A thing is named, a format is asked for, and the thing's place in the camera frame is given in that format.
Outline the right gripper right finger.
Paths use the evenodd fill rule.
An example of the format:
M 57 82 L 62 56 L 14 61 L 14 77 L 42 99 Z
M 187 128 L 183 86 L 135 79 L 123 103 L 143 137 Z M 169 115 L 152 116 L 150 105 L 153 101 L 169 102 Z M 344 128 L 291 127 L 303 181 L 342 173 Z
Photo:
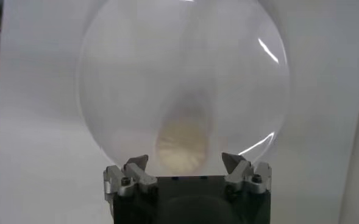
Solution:
M 271 190 L 272 169 L 268 163 L 259 162 L 253 166 L 241 155 L 226 152 L 222 152 L 221 157 L 228 173 L 224 181 L 234 192 L 245 189 L 253 194 L 264 194 Z

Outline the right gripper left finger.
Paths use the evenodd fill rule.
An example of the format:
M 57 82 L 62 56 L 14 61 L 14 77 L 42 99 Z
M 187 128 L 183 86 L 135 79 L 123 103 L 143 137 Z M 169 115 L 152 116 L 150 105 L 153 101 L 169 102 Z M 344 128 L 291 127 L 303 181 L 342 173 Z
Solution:
M 141 155 L 130 158 L 122 168 L 106 167 L 103 171 L 105 200 L 113 200 L 116 195 L 131 197 L 137 190 L 143 194 L 154 194 L 158 189 L 158 179 L 145 172 L 148 159 L 148 155 Z

